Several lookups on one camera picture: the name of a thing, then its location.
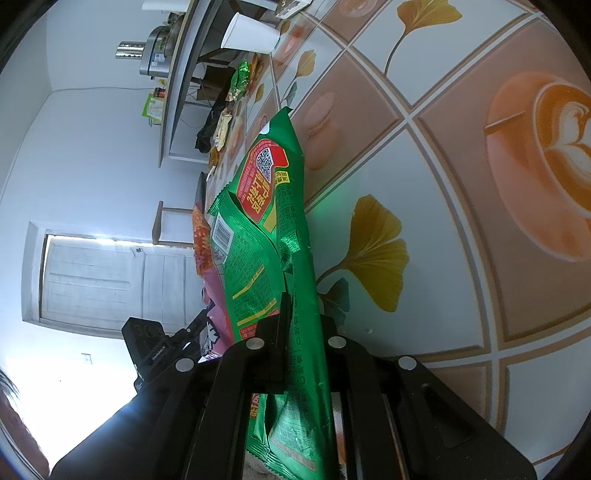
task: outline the white door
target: white door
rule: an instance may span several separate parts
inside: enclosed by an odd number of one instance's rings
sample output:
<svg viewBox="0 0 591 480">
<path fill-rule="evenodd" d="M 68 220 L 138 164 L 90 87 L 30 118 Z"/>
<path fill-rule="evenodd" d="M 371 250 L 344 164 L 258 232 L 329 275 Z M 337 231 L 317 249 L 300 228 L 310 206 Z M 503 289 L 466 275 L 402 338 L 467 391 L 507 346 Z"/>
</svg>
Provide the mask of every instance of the white door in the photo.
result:
<svg viewBox="0 0 591 480">
<path fill-rule="evenodd" d="M 192 249 L 49 236 L 41 321 L 120 336 L 127 319 L 139 317 L 174 333 L 204 307 L 202 287 Z"/>
<path fill-rule="evenodd" d="M 193 250 L 148 247 L 145 251 L 143 317 L 174 333 L 204 308 L 203 280 L 197 276 Z"/>
</svg>

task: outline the cable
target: cable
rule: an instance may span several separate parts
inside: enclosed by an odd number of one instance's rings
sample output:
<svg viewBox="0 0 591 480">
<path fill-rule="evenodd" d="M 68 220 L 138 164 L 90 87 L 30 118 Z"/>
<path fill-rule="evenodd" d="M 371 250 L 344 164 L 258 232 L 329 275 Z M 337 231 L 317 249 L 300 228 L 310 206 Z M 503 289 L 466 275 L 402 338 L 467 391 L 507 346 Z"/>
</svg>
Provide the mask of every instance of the cable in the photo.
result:
<svg viewBox="0 0 591 480">
<path fill-rule="evenodd" d="M 185 120 L 183 120 L 182 118 L 178 118 L 182 123 L 184 123 L 185 125 L 187 125 L 187 127 L 192 128 L 193 130 L 196 130 L 197 127 L 191 127 L 191 125 L 189 125 Z"/>
<path fill-rule="evenodd" d="M 226 32 L 223 32 L 223 31 L 221 31 L 221 30 L 218 30 L 218 29 L 217 29 L 216 27 L 214 27 L 213 25 L 212 25 L 211 29 L 212 29 L 213 31 L 216 31 L 217 33 L 219 33 L 219 34 L 221 34 L 221 35 L 225 35 L 225 34 L 226 34 Z"/>
<path fill-rule="evenodd" d="M 100 90 L 100 89 L 115 89 L 115 90 L 146 90 L 146 91 L 154 91 L 154 88 L 127 88 L 127 87 L 85 87 L 85 88 L 61 88 L 59 90 L 54 90 L 52 93 L 56 92 L 75 92 L 76 90 Z"/>
<path fill-rule="evenodd" d="M 197 95 L 197 92 L 199 91 L 199 87 L 191 87 L 191 86 L 189 86 L 189 88 L 194 88 L 195 90 L 192 91 L 192 92 L 188 92 L 187 93 L 187 96 L 191 97 L 196 102 L 198 102 L 199 100 L 197 99 L 196 95 Z"/>
<path fill-rule="evenodd" d="M 203 96 L 204 96 L 204 97 L 205 97 L 205 99 L 207 100 L 207 104 L 208 104 L 210 107 L 213 107 L 213 105 L 212 105 L 212 101 L 211 101 L 211 100 L 209 99 L 209 97 L 207 96 L 207 93 L 205 93 L 205 87 L 203 88 Z"/>
<path fill-rule="evenodd" d="M 207 100 L 199 100 L 199 99 L 197 98 L 197 92 L 198 92 L 198 91 L 199 91 L 199 90 L 195 90 L 193 93 L 189 93 L 189 96 L 190 96 L 192 99 L 194 99 L 196 102 L 207 102 Z"/>
</svg>

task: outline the white paper cup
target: white paper cup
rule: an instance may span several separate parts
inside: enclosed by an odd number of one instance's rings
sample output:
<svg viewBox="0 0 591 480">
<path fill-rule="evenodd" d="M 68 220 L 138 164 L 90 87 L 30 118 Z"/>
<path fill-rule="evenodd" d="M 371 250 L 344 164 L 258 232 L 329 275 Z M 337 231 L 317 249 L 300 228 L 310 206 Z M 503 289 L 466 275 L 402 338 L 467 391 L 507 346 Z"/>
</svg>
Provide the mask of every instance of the white paper cup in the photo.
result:
<svg viewBox="0 0 591 480">
<path fill-rule="evenodd" d="M 236 14 L 223 36 L 222 48 L 271 53 L 279 41 L 279 31 L 254 18 Z"/>
</svg>

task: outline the table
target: table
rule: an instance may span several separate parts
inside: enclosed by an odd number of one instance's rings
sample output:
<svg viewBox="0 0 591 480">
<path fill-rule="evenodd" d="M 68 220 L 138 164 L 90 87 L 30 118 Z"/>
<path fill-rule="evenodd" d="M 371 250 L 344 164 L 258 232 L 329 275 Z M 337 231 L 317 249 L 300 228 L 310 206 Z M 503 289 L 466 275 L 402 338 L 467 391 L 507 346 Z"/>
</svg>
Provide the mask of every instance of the table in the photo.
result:
<svg viewBox="0 0 591 480">
<path fill-rule="evenodd" d="M 191 77 L 222 3 L 223 0 L 191 0 L 184 17 L 168 75 L 167 96 L 160 132 L 159 167 L 165 159 L 197 163 L 207 163 L 209 159 L 208 155 L 202 154 L 199 150 L 180 154 L 175 150 L 173 140 L 189 93 Z"/>
</svg>

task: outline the red label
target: red label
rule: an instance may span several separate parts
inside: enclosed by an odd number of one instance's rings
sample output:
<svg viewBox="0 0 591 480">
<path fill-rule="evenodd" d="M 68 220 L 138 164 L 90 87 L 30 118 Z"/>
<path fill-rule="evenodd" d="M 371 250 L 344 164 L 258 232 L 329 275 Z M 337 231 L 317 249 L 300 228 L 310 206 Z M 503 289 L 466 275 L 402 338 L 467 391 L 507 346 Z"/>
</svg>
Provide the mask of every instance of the red label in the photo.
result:
<svg viewBox="0 0 591 480">
<path fill-rule="evenodd" d="M 256 323 L 242 327 L 240 329 L 240 338 L 246 340 L 247 338 L 254 337 L 256 332 Z"/>
<path fill-rule="evenodd" d="M 258 404 L 261 401 L 261 395 L 255 393 L 251 397 L 251 418 L 255 419 L 258 412 Z"/>
<path fill-rule="evenodd" d="M 279 313 L 279 309 L 273 309 L 273 311 L 271 311 L 267 316 L 272 317 L 273 315 L 277 315 L 278 313 Z M 256 333 L 256 324 L 257 323 L 258 322 L 251 323 L 250 325 L 242 327 L 240 330 L 238 330 L 238 332 L 240 333 L 240 339 L 246 340 L 250 337 L 254 337 L 255 333 Z"/>
<path fill-rule="evenodd" d="M 289 165 L 285 151 L 271 140 L 261 140 L 251 148 L 240 180 L 236 196 L 251 220 L 261 221 L 271 204 L 274 168 Z"/>
</svg>

